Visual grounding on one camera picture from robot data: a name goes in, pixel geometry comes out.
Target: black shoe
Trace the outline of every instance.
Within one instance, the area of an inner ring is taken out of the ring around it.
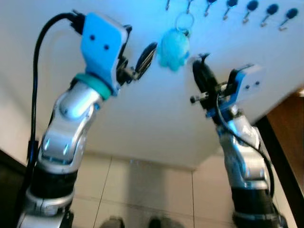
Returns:
[[[149,222],[149,228],[161,228],[161,220],[157,217],[152,218]]]

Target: black wire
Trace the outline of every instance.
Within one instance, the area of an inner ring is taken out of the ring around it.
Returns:
[[[19,216],[22,211],[22,205],[24,202],[25,192],[29,187],[31,176],[33,174],[34,166],[37,160],[37,147],[38,142],[36,141],[36,103],[37,103],[37,89],[38,89],[38,57],[39,51],[42,44],[42,40],[49,30],[49,28],[54,25],[56,22],[62,19],[73,20],[74,14],[72,13],[61,13],[53,18],[51,18],[42,28],[38,39],[36,41],[35,50],[34,50],[34,59],[33,59],[33,92],[32,92],[32,109],[31,109],[31,131],[30,131],[30,140],[28,144],[28,165],[26,168],[26,173],[23,179],[22,186],[17,196],[16,205],[15,205],[15,221],[13,227],[17,226]]]
[[[225,128],[225,130],[227,132],[229,132],[231,135],[233,135],[237,140],[243,142],[247,146],[249,146],[252,149],[254,149],[255,151],[257,151],[263,157],[263,159],[265,161],[265,164],[266,164],[266,167],[267,167],[267,170],[268,170],[269,179],[270,179],[270,196],[271,196],[271,198],[273,198],[274,193],[275,193],[275,179],[274,179],[274,174],[273,174],[272,169],[271,169],[271,163],[270,163],[270,161],[265,156],[265,154],[263,153],[263,151],[259,150],[253,144],[247,142],[242,137],[240,137],[237,134],[235,134],[233,132],[233,130],[231,130],[231,128],[228,126],[227,122],[224,120],[224,117],[223,117],[223,115],[222,115],[222,113],[220,111],[220,108],[219,108],[219,94],[217,95],[217,99],[216,99],[216,112],[217,112],[217,115],[219,117],[219,121],[221,122],[221,124],[223,125],[223,127]]]
[[[38,57],[39,51],[42,44],[42,40],[49,30],[49,28],[54,25],[56,22],[62,19],[72,20],[74,18],[74,14],[72,13],[61,13],[53,18],[51,18],[42,28],[38,39],[36,41],[35,50],[34,50],[34,59],[33,59],[33,93],[32,93],[32,112],[31,112],[31,132],[30,132],[30,140],[33,142],[36,138],[36,103],[37,103],[37,88],[38,88]]]

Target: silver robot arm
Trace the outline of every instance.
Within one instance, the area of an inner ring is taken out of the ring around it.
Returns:
[[[238,228],[286,228],[284,216],[273,204],[274,177],[260,150],[262,139],[236,105],[260,89],[263,70],[248,64],[232,70],[228,82],[218,84],[204,62],[207,56],[193,63],[202,94],[190,101],[200,102],[216,125],[234,202],[233,220]]]
[[[118,95],[125,82],[138,80],[151,64],[156,43],[142,53],[136,68],[127,67],[123,50],[131,26],[106,16],[75,12],[68,18],[82,34],[86,70],[56,101],[49,126],[38,150],[17,228],[71,228],[69,210],[87,132],[102,103]]]

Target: keyring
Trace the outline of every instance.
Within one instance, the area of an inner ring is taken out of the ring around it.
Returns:
[[[186,23],[183,25],[182,20],[186,19]],[[183,33],[189,33],[194,23],[194,16],[189,12],[180,13],[175,20],[175,28]]]

